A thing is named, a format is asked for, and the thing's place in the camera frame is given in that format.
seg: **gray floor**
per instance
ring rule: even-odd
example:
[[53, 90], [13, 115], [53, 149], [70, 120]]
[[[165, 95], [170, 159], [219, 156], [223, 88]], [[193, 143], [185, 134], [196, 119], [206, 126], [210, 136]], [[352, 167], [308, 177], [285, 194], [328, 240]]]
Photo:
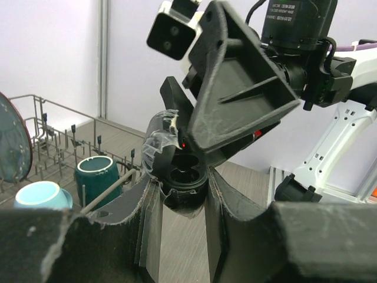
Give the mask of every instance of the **gray floor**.
[[[77, 129], [76, 139], [93, 141], [94, 136], [102, 136], [101, 150], [106, 150], [117, 156], [127, 156], [130, 160], [130, 151], [136, 149], [135, 163], [140, 164], [141, 144], [143, 134], [130, 130], [135, 136], [121, 130], [117, 130], [102, 123], [97, 123], [97, 130], [94, 134], [93, 123], [88, 123]], [[63, 137], [61, 137], [60, 147], [64, 147]], [[50, 150], [50, 156], [53, 155], [54, 149]], [[77, 151], [80, 158], [88, 156], [88, 150], [85, 153], [81, 149]], [[65, 163], [71, 167], [75, 165], [74, 156], [66, 156]], [[75, 183], [73, 181], [72, 170], [62, 175], [59, 174], [59, 168], [52, 163], [51, 158], [46, 154], [39, 160], [35, 157], [35, 164], [39, 171], [35, 174], [35, 167], [30, 173], [30, 182], [40, 178], [40, 169], [46, 179], [60, 179], [61, 187], [71, 192], [74, 198], [75, 210], [80, 210]], [[248, 168], [227, 162], [217, 168], [220, 174], [229, 184], [238, 189], [244, 195], [256, 203], [266, 206], [269, 177], [266, 174], [255, 172]], [[5, 193], [0, 193], [0, 208], [12, 207], [14, 193], [17, 191], [16, 186], [9, 187]], [[161, 259], [160, 259], [160, 282], [162, 283], [207, 283], [209, 282], [208, 262], [207, 262], [207, 245], [206, 230], [204, 222], [204, 211], [198, 217], [188, 220], [174, 212], [164, 208], [163, 216], [163, 235], [161, 241]]]

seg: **purple cable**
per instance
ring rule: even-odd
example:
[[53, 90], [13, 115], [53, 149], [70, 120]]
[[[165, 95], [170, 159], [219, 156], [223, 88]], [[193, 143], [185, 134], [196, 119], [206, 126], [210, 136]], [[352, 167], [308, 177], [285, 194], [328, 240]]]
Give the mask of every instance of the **purple cable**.
[[336, 52], [350, 52], [350, 51], [357, 51], [357, 50], [367, 50], [377, 48], [377, 43], [369, 43], [369, 44], [360, 44], [355, 46], [340, 46], [336, 48]]

